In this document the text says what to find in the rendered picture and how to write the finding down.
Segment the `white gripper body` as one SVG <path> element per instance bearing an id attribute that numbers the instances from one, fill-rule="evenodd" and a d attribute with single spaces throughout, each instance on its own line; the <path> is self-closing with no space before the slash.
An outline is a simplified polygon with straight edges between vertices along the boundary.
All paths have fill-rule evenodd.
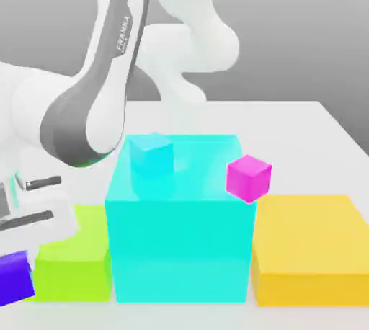
<path id="1" fill-rule="evenodd" d="M 67 239 L 77 230 L 74 209 L 67 200 L 23 205 L 0 222 L 0 256 Z"/>

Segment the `small purple cube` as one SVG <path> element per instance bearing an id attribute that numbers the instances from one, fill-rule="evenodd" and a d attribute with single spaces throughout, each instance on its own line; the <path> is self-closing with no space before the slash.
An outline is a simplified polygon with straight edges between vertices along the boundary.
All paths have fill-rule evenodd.
<path id="1" fill-rule="evenodd" d="M 0 257 L 0 306 L 35 295 L 26 251 Z"/>

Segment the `small cyan cube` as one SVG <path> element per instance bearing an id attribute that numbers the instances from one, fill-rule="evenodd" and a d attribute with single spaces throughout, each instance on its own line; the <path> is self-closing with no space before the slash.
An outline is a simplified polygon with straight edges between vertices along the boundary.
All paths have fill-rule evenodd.
<path id="1" fill-rule="evenodd" d="M 140 195 L 165 194 L 174 179 L 174 144 L 161 133 L 129 138 L 133 189 Z"/>

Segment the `small magenta cube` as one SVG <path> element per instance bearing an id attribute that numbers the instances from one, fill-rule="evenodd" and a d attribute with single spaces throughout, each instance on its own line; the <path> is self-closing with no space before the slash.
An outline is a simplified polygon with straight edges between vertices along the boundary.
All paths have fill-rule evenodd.
<path id="1" fill-rule="evenodd" d="M 245 155 L 229 163 L 226 171 L 226 191 L 246 203 L 253 203 L 269 191 L 271 164 Z"/>

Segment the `large lime green box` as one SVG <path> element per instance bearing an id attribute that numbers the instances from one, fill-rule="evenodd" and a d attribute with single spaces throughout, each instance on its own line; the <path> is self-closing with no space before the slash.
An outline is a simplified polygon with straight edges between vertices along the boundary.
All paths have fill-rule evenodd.
<path id="1" fill-rule="evenodd" d="M 105 302 L 112 267 L 104 205 L 75 205 L 75 235 L 40 247 L 32 271 L 33 302 Z"/>

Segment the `large cyan box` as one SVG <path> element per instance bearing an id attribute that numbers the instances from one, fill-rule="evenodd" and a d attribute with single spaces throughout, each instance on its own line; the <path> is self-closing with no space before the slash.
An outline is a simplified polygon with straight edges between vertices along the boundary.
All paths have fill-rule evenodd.
<path id="1" fill-rule="evenodd" d="M 256 207 L 226 191 L 235 135 L 171 135 L 174 173 L 131 167 L 128 136 L 105 198 L 120 303 L 243 303 Z"/>

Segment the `large yellow box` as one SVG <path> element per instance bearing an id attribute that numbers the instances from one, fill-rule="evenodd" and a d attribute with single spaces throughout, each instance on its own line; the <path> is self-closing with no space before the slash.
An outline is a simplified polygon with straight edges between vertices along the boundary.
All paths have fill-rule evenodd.
<path id="1" fill-rule="evenodd" d="M 346 195 L 267 195 L 251 279 L 259 306 L 369 307 L 369 225 Z"/>

